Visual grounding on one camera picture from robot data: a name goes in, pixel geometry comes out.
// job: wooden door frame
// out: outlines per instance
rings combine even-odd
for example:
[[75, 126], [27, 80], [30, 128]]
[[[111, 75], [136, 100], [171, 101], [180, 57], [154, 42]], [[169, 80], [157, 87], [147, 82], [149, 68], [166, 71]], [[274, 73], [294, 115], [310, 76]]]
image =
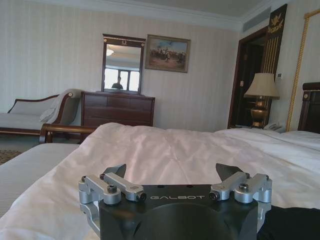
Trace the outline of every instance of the wooden door frame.
[[233, 112], [233, 108], [234, 108], [234, 104], [235, 104], [235, 91], [236, 91], [236, 87], [237, 87], [238, 71], [239, 71], [239, 65], [240, 65], [240, 54], [241, 54], [242, 46], [244, 44], [251, 42], [254, 39], [258, 39], [263, 36], [266, 36], [267, 32], [268, 32], [268, 26], [265, 26], [264, 28], [262, 28], [256, 32], [250, 34], [249, 36], [246, 36], [246, 37], [239, 40], [238, 51], [237, 51], [237, 56], [236, 56], [236, 65], [235, 65], [235, 70], [234, 70], [230, 109], [229, 109], [229, 118], [228, 118], [228, 126], [227, 126], [228, 129], [230, 128], [232, 112]]

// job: doorway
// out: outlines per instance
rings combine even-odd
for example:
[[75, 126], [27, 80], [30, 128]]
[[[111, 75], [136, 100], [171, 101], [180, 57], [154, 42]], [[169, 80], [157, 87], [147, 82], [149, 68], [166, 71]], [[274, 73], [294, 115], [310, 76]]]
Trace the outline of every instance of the doorway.
[[241, 39], [238, 45], [228, 128], [252, 125], [251, 109], [256, 105], [254, 97], [244, 97], [255, 73], [261, 73], [267, 27]]

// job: black cloth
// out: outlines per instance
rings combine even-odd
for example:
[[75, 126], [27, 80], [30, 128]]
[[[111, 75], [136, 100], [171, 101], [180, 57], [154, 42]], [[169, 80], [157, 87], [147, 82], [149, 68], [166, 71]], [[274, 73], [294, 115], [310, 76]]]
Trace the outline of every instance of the black cloth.
[[120, 83], [114, 83], [111, 87], [112, 89], [124, 89]]
[[257, 240], [318, 240], [320, 210], [272, 206], [265, 215]]

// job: bed frame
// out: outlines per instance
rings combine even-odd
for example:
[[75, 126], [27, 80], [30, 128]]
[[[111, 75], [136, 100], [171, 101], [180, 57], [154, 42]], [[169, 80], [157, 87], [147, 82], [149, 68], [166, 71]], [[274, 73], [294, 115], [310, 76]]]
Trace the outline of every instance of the bed frame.
[[70, 125], [59, 125], [59, 124], [48, 124], [42, 125], [39, 137], [39, 144], [49, 144], [53, 142], [53, 137], [57, 133], [64, 134], [81, 134], [81, 140], [83, 141], [89, 134], [93, 133], [96, 127], [87, 126], [70, 126]]
[[320, 134], [320, 82], [304, 83], [298, 130]]

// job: gold lamp base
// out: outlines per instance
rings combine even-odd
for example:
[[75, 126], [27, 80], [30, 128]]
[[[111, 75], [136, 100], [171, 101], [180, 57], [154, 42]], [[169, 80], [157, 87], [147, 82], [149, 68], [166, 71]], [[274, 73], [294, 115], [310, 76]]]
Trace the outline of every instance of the gold lamp base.
[[255, 107], [251, 109], [252, 127], [262, 129], [263, 122], [268, 116], [268, 110], [265, 108], [265, 100], [267, 98], [259, 96], [256, 98]]

